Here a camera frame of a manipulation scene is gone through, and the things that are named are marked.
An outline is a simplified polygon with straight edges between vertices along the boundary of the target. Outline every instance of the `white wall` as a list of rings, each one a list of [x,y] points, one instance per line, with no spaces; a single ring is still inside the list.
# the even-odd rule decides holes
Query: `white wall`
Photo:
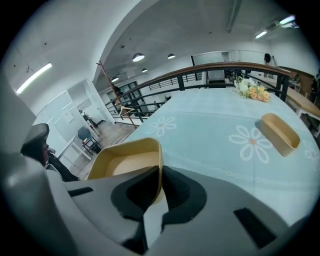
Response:
[[[68,89],[68,93],[76,107],[89,100],[89,97],[86,94],[85,86],[82,83]]]
[[[278,66],[285,66],[316,75],[320,62],[299,29],[270,40],[271,55]]]

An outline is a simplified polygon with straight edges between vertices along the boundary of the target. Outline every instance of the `chair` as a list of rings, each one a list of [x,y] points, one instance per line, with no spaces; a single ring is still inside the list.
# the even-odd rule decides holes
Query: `chair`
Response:
[[[101,151],[100,144],[95,140],[94,137],[92,137],[90,131],[82,126],[78,130],[78,137],[80,140],[82,140],[82,146],[91,154],[93,152],[99,153]]]

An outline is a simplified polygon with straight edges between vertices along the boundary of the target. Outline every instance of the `metal railing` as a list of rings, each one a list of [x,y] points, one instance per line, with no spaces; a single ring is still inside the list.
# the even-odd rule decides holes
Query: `metal railing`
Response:
[[[201,81],[202,72],[208,71],[216,71],[216,70],[224,70],[224,77],[229,79],[229,83],[207,83],[207,84],[197,84],[197,85],[188,85],[188,82],[191,81]],[[254,76],[251,76],[246,71],[257,71],[263,72],[271,75],[276,75],[276,86]],[[140,119],[143,123],[145,119],[147,119],[150,115],[152,115],[158,108],[160,108],[163,104],[166,103],[170,99],[168,97],[165,101],[162,102],[154,102],[154,103],[147,103],[147,104],[139,104],[139,100],[144,99],[146,97],[151,97],[159,94],[166,94],[175,91],[184,91],[187,89],[214,89],[214,88],[226,88],[226,87],[234,87],[234,80],[236,76],[243,76],[243,77],[252,77],[255,80],[264,83],[267,88],[267,91],[274,93],[277,97],[281,100],[285,101],[289,86],[289,78],[290,72],[279,69],[276,67],[262,65],[257,63],[249,63],[249,62],[217,62],[217,63],[209,63],[204,65],[197,65],[191,66],[187,68],[183,68],[180,70],[176,70],[174,72],[170,72],[144,82],[131,90],[125,92],[121,97],[120,100],[122,104],[126,107],[131,107],[134,111],[129,112],[128,114],[132,119]],[[150,91],[154,89],[161,89],[164,87],[168,87],[167,90],[158,91],[155,93],[150,93],[148,95],[141,95],[136,97],[135,92],[138,90],[149,87]],[[129,100],[122,101],[124,96],[128,96]],[[119,118],[120,112],[120,104],[116,102],[116,99],[109,101],[107,104],[107,109],[110,111],[111,115],[115,118]],[[155,110],[148,109],[147,106],[156,106]],[[141,107],[147,107],[148,111],[142,111]]]

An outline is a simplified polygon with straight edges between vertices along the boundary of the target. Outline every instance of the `tan tray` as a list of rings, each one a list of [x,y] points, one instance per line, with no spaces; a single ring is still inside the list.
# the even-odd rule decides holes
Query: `tan tray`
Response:
[[[299,135],[285,121],[273,113],[262,116],[261,132],[284,157],[300,144]]]
[[[159,166],[162,172],[161,145],[154,138],[143,138],[101,150],[94,160],[88,180],[111,177],[153,166]]]

